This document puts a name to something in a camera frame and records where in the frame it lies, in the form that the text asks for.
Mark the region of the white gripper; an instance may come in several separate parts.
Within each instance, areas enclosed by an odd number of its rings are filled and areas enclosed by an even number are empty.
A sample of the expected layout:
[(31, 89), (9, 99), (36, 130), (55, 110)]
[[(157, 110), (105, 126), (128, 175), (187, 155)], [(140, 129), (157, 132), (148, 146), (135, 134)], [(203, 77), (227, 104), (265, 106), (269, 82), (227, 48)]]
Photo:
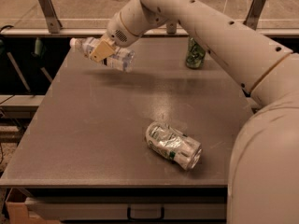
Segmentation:
[(100, 63), (119, 47), (129, 47), (144, 33), (163, 24), (163, 17), (146, 8), (140, 0), (130, 0), (107, 25), (107, 36), (92, 42), (89, 58)]

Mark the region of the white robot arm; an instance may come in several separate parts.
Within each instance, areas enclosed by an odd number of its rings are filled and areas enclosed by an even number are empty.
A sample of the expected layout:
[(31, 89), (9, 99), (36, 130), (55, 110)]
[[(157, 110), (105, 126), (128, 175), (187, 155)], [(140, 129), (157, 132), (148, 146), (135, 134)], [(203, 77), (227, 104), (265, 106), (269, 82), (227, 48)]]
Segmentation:
[(232, 151), (228, 224), (299, 224), (299, 54), (199, 0), (131, 0), (92, 51), (99, 62), (177, 22), (261, 106)]

